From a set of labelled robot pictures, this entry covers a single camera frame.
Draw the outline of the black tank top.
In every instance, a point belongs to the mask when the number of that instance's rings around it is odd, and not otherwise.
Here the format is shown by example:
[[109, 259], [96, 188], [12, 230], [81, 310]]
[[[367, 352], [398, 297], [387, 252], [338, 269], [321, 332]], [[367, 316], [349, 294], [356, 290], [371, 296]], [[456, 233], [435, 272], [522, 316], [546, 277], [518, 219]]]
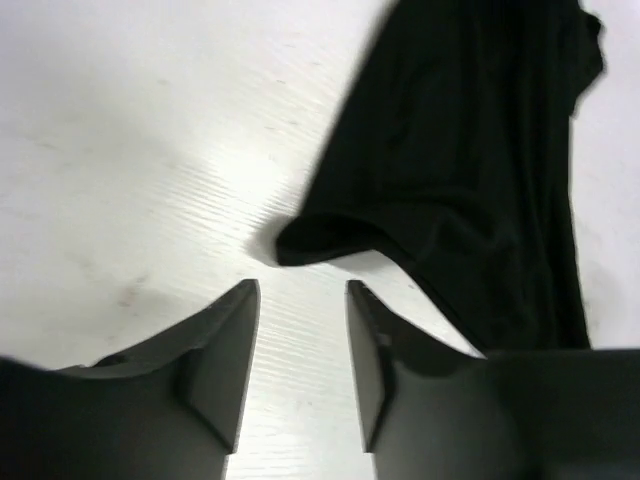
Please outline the black tank top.
[[570, 122], [601, 32], [577, 1], [398, 2], [278, 264], [375, 250], [480, 351], [588, 348]]

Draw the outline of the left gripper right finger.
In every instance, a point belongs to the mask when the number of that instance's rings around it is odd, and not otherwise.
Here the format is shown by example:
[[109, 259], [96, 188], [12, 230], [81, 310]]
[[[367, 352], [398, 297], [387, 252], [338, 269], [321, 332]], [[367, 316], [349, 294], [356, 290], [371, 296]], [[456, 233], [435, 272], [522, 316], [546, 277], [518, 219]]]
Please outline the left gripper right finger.
[[380, 479], [635, 479], [635, 350], [476, 358], [360, 281], [347, 319], [363, 446]]

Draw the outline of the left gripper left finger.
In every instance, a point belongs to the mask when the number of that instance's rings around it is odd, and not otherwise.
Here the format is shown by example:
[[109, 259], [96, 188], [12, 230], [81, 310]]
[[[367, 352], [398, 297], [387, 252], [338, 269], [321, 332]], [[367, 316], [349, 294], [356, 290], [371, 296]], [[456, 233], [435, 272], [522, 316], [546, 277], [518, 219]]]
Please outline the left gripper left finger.
[[246, 279], [91, 366], [1, 362], [5, 479], [221, 479], [237, 445], [259, 316]]

